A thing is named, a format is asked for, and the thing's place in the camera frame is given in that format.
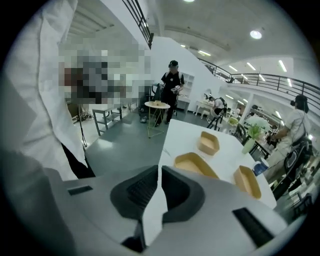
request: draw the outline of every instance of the white cloth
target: white cloth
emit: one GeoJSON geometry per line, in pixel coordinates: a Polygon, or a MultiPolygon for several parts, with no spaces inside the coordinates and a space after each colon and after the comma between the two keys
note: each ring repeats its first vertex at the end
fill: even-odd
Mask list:
{"type": "Polygon", "coordinates": [[[216,98],[216,99],[214,100],[214,106],[215,106],[217,109],[223,109],[223,108],[224,108],[224,103],[222,102],[221,99],[216,98]]]}
{"type": "Polygon", "coordinates": [[[311,130],[311,123],[307,114],[299,109],[295,109],[289,114],[284,126],[289,129],[289,132],[277,145],[279,150],[289,151],[292,143],[311,130]]]}
{"type": "Polygon", "coordinates": [[[36,117],[19,149],[45,168],[74,180],[64,144],[87,166],[80,137],[59,88],[59,43],[67,37],[78,0],[49,1],[26,24],[7,58],[4,74],[36,117]]]}

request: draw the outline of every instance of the potted plant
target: potted plant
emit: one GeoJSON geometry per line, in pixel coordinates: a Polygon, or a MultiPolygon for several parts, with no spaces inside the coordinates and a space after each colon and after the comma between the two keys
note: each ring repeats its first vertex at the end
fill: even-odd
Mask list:
{"type": "Polygon", "coordinates": [[[268,121],[259,116],[252,116],[246,122],[249,125],[247,134],[251,138],[243,146],[243,154],[248,153],[253,148],[255,141],[270,129],[268,121]]]}

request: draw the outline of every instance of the blue container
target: blue container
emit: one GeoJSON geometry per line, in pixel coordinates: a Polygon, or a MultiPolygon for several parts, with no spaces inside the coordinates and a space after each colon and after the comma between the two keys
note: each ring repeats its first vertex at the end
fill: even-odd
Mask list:
{"type": "Polygon", "coordinates": [[[265,170],[269,168],[268,162],[261,157],[261,161],[256,161],[253,166],[253,173],[255,176],[262,174],[265,170]]]}

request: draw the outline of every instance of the black pants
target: black pants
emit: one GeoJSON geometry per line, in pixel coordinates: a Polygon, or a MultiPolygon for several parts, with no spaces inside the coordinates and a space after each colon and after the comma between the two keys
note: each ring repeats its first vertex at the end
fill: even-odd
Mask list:
{"type": "MultiPolygon", "coordinates": [[[[161,101],[163,103],[167,103],[170,108],[168,109],[168,113],[167,113],[167,116],[166,116],[166,121],[167,122],[170,122],[171,118],[172,118],[172,114],[174,113],[174,109],[175,109],[175,104],[176,104],[176,100],[177,100],[177,95],[176,94],[173,94],[173,92],[164,92],[162,93],[162,97],[161,97],[161,101]]],[[[164,109],[160,109],[160,111],[162,111],[162,116],[165,114],[165,110],[164,109]]],[[[156,123],[157,124],[160,124],[161,123],[161,118],[160,118],[160,113],[158,114],[158,116],[156,117],[157,118],[157,121],[156,123]]]]}
{"type": "Polygon", "coordinates": [[[82,162],[79,162],[75,158],[75,156],[69,151],[69,149],[67,149],[67,147],[65,147],[65,145],[63,145],[62,143],[61,143],[61,145],[62,145],[63,151],[66,155],[66,158],[68,158],[68,162],[71,167],[71,170],[73,171],[73,173],[75,174],[75,176],[78,179],[96,177],[96,175],[94,174],[94,172],[90,168],[90,165],[89,165],[86,158],[85,158],[85,162],[88,165],[88,167],[86,167],[82,162]]]}

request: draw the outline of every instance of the gray floor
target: gray floor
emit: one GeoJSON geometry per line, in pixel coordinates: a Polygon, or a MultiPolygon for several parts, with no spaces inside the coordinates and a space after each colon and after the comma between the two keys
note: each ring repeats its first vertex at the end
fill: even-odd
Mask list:
{"type": "MultiPolygon", "coordinates": [[[[205,118],[188,112],[177,112],[173,119],[206,127],[205,118]]],[[[140,123],[138,113],[131,112],[115,123],[86,150],[86,157],[95,173],[100,176],[108,171],[128,171],[148,165],[157,165],[166,138],[168,125],[159,126],[165,133],[148,138],[147,124],[140,123]]]]}

